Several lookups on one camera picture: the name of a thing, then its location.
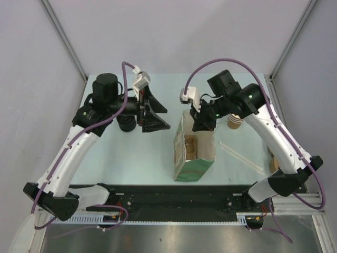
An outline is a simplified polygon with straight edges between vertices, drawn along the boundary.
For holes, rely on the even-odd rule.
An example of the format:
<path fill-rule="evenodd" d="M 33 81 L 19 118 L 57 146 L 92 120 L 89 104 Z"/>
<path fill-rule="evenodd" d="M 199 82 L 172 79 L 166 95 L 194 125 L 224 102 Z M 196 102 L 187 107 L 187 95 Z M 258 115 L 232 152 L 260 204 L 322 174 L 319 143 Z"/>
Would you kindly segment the single brown cardboard cup carrier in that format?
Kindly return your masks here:
<path fill-rule="evenodd" d="M 186 160 L 197 159 L 197 137 L 195 135 L 185 136 Z"/>

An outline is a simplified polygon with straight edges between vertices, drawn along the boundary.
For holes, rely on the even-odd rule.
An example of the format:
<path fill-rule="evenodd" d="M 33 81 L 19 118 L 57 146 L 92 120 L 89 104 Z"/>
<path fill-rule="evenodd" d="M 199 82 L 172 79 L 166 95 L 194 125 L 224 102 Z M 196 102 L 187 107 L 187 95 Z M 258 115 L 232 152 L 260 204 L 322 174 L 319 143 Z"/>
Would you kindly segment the green patterned paper gift bag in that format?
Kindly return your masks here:
<path fill-rule="evenodd" d="M 216 159 L 214 132 L 194 132 L 193 123 L 189 111 L 183 111 L 173 142 L 175 181 L 199 181 Z"/>

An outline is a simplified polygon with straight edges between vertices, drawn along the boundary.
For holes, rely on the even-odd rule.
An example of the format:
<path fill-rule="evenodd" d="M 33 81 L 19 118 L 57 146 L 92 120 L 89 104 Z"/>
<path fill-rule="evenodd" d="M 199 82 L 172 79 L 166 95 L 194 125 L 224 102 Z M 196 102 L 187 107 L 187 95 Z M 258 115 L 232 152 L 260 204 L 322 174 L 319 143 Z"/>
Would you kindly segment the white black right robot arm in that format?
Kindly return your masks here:
<path fill-rule="evenodd" d="M 202 99 L 195 87 L 186 86 L 181 91 L 181 102 L 192 105 L 192 130 L 213 131 L 217 119 L 236 114 L 255 130 L 280 164 L 276 172 L 255 182 L 244 192 L 243 206 L 246 210 L 256 211 L 270 197 L 294 194 L 310 176 L 317 176 L 317 170 L 323 165 L 322 158 L 310 155 L 300 147 L 276 116 L 262 86 L 251 83 L 241 87 L 228 70 L 207 82 L 214 93 L 210 102 Z"/>

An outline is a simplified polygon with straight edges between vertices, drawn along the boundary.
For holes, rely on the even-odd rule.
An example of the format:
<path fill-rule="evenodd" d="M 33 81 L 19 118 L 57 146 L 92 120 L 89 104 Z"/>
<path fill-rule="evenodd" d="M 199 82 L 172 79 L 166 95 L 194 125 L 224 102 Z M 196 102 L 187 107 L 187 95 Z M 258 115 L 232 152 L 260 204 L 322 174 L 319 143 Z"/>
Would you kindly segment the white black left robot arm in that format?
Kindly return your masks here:
<path fill-rule="evenodd" d="M 167 109 L 150 91 L 150 76 L 141 71 L 133 82 L 135 96 L 118 92 L 115 74 L 97 76 L 84 105 L 78 109 L 59 156 L 36 183 L 28 182 L 24 193 L 55 218 L 66 221 L 77 210 L 93 206 L 112 210 L 116 206 L 115 190 L 98 183 L 91 187 L 71 189 L 75 172 L 105 129 L 117 120 L 120 129 L 130 132 L 139 125 L 144 133 L 168 130 L 170 125 L 159 117 Z"/>

